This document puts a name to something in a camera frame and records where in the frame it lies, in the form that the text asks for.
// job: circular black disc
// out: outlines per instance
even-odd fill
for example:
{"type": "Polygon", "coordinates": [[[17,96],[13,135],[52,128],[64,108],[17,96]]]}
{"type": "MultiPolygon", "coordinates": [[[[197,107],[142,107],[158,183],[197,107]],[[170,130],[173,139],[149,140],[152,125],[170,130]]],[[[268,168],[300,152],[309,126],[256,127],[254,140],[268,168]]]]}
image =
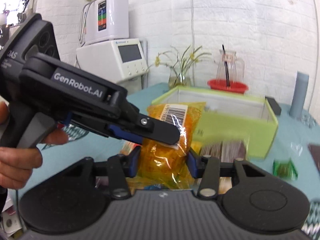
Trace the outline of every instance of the circular black disc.
{"type": "Polygon", "coordinates": [[[223,207],[232,221],[254,232],[301,228],[309,213],[307,197],[279,179],[248,179],[225,193],[223,207]]]}
{"type": "Polygon", "coordinates": [[[26,192],[19,211],[34,231],[43,234],[72,233],[94,223],[106,206],[105,196],[77,178],[55,178],[26,192]]]}

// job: hand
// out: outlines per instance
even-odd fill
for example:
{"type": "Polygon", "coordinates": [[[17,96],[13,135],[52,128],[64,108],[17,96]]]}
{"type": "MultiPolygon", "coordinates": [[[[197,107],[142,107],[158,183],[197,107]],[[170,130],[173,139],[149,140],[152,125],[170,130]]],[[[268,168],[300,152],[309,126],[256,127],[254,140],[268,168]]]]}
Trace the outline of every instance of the hand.
{"type": "MultiPolygon", "coordinates": [[[[0,102],[0,124],[9,116],[4,102],[0,102]]],[[[55,130],[43,140],[48,144],[64,144],[68,135],[62,130],[55,130]]],[[[15,149],[0,147],[0,185],[4,188],[20,189],[25,186],[34,168],[42,165],[39,149],[15,149]]]]}

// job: light green storage box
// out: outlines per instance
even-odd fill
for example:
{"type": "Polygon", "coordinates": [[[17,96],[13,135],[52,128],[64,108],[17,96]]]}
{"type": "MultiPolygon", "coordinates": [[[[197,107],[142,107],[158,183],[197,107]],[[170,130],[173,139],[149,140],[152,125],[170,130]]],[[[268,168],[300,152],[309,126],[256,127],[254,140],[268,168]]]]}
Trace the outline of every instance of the light green storage box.
{"type": "Polygon", "coordinates": [[[201,88],[176,87],[152,101],[153,105],[207,102],[193,134],[203,144],[242,140],[247,157],[265,158],[278,129],[268,101],[247,95],[201,88]]]}

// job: blue-gray thermos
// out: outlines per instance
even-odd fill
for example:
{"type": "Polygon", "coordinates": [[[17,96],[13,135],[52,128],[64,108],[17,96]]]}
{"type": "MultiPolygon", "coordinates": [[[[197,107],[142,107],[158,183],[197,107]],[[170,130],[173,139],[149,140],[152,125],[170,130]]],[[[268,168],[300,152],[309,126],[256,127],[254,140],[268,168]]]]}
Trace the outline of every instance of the blue-gray thermos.
{"type": "Polygon", "coordinates": [[[298,72],[296,87],[290,108],[289,115],[293,118],[300,118],[303,110],[304,101],[306,100],[309,75],[298,72]]]}

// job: barcode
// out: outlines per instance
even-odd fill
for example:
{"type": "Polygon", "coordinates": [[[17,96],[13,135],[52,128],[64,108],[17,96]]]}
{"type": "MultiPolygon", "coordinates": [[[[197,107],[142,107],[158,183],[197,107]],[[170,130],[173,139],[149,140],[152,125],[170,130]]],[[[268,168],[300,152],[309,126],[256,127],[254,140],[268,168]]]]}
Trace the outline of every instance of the barcode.
{"type": "Polygon", "coordinates": [[[182,127],[186,115],[186,109],[167,107],[163,114],[163,120],[177,127],[182,127]]]}

